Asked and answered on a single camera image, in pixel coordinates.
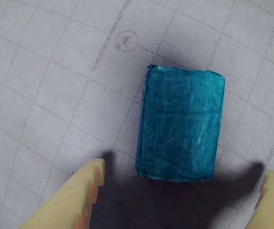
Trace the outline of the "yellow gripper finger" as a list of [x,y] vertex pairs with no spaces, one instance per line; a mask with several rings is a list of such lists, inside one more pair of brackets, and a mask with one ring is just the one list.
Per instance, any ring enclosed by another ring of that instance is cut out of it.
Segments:
[[20,229],[88,229],[92,206],[104,185],[105,161],[93,159],[70,179]]
[[268,170],[247,229],[274,229],[274,170]]

